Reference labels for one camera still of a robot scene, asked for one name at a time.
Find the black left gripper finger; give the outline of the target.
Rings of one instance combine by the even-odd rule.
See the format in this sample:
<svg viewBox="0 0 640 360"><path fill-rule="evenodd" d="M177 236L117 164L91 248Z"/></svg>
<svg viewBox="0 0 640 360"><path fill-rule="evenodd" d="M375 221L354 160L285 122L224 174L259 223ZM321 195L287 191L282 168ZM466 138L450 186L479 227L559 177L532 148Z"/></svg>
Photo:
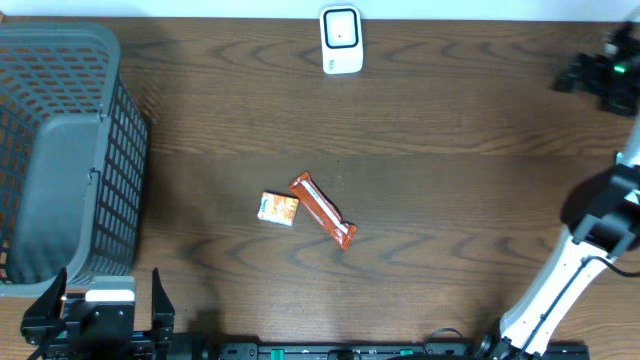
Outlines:
<svg viewBox="0 0 640 360"><path fill-rule="evenodd" d="M156 345L170 345L175 321L175 309L165 292L155 268L152 273L152 338Z"/></svg>
<svg viewBox="0 0 640 360"><path fill-rule="evenodd" d="M62 268L51 285L25 311L20 326L21 333L46 333L59 325L66 282L67 271Z"/></svg>

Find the small orange box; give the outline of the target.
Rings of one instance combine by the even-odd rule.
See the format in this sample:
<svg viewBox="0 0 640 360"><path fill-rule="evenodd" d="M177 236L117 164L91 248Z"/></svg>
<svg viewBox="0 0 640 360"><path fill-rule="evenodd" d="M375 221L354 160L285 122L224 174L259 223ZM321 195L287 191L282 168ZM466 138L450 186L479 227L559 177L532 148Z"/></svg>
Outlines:
<svg viewBox="0 0 640 360"><path fill-rule="evenodd" d="M289 226L294 223L299 200L294 197L263 192L257 218L262 221Z"/></svg>

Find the red orange snack bar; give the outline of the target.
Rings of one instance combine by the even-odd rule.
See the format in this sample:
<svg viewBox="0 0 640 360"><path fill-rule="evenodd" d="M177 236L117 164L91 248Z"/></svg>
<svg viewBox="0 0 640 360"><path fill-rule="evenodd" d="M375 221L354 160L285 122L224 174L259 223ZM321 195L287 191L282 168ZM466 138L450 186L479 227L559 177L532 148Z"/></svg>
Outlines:
<svg viewBox="0 0 640 360"><path fill-rule="evenodd" d="M318 224L347 251L355 237L357 226L345 221L339 210L323 194L305 171L289 185L291 192L300 200Z"/></svg>

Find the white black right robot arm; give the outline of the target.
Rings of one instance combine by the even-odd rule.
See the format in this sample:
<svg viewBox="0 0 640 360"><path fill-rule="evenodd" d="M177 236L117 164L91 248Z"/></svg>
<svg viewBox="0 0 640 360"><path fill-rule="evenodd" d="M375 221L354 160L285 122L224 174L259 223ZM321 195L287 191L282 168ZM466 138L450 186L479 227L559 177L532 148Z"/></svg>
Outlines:
<svg viewBox="0 0 640 360"><path fill-rule="evenodd" d="M556 78L555 90L577 88L599 97L603 110L639 115L639 37L626 20L604 51L577 54ZM555 250L520 300L474 350L477 359L539 359L556 327L583 291L615 261L639 246L639 131L611 167L576 186L561 212Z"/></svg>

